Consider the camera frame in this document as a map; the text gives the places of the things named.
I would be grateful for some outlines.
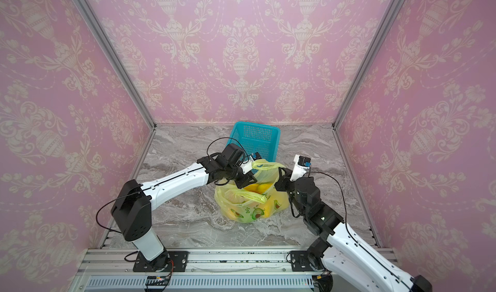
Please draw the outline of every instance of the plastic bag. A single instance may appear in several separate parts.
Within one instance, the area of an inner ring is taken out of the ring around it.
[[[234,181],[215,187],[215,201],[227,218],[248,223],[258,218],[268,218],[272,214],[289,207],[288,194],[278,192],[274,184],[279,180],[279,167],[284,165],[258,159],[252,163],[258,186],[238,189]]]

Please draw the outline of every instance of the avocado illustration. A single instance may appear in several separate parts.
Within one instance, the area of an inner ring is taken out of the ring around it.
[[[253,220],[256,220],[258,218],[260,218],[261,215],[264,214],[264,210],[263,209],[260,209],[260,208],[256,208],[255,210],[253,210],[253,214],[251,215],[251,218]]]
[[[234,212],[234,215],[237,216],[238,218],[244,218],[244,216],[234,211],[234,209],[231,209],[231,211]]]

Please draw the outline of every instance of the damask pattern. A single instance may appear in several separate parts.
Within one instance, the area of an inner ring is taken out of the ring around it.
[[[129,178],[149,129],[72,1],[0,0],[0,12],[0,280],[65,291],[103,234],[96,205]],[[106,30],[146,65],[128,27]]]
[[[332,122],[389,2],[88,1],[157,123]]]
[[[340,130],[384,245],[436,290],[496,289],[495,8],[406,0]]]

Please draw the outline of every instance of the pink wall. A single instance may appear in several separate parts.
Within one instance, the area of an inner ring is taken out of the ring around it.
[[[0,12],[1,290],[61,292],[149,129],[71,0]]]
[[[495,0],[406,0],[340,131],[372,218],[437,291],[496,290]]]
[[[158,123],[332,122],[389,0],[89,0]]]

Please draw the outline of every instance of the gray marble surface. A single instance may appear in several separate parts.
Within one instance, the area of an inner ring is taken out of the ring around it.
[[[280,125],[281,138],[276,161],[292,167],[295,154],[312,158],[312,170],[323,171],[341,184],[348,210],[348,223],[368,243],[374,243],[343,159],[325,125]],[[219,137],[228,137],[232,126],[160,126],[137,178],[150,181],[181,170],[206,155],[207,146]],[[226,141],[219,140],[211,153],[222,151]],[[313,174],[321,198],[344,216],[337,184],[322,174]],[[153,228],[166,247],[224,247],[266,245],[310,245],[316,238],[303,223],[285,209],[270,218],[249,224],[231,221],[220,212],[214,200],[215,185],[185,192],[153,212]],[[119,234],[111,248],[133,248]]]

